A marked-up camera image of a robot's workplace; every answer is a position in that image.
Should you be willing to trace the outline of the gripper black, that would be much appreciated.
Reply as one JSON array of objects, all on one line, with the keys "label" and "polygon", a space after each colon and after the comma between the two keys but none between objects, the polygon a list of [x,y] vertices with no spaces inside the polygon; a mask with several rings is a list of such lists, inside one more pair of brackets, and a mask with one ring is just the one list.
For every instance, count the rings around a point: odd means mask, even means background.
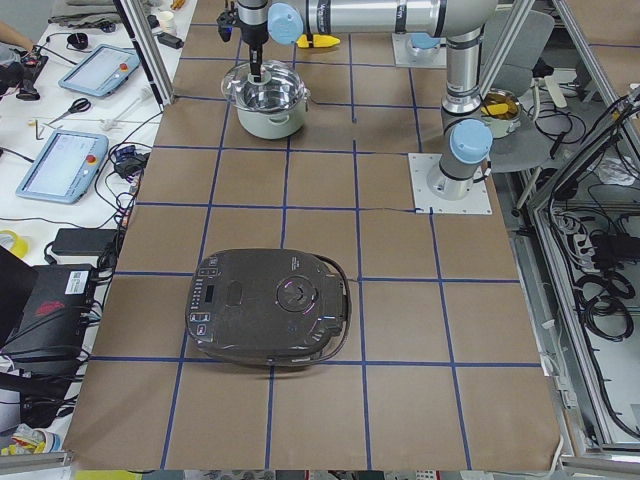
[{"label": "gripper black", "polygon": [[249,78],[253,83],[261,83],[263,45],[267,42],[267,3],[225,2],[216,23],[223,42],[230,40],[233,28],[240,29],[241,39],[249,47]]}]

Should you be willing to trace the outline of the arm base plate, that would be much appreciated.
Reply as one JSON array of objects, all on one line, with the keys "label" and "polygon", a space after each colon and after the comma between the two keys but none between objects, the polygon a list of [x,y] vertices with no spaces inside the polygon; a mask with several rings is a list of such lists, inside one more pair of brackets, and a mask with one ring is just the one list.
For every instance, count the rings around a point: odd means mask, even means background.
[{"label": "arm base plate", "polygon": [[486,178],[478,165],[467,180],[452,180],[440,169],[441,154],[409,153],[414,210],[420,214],[491,215]]},{"label": "arm base plate", "polygon": [[394,61],[398,67],[445,69],[446,42],[426,33],[394,33],[391,35]]}]

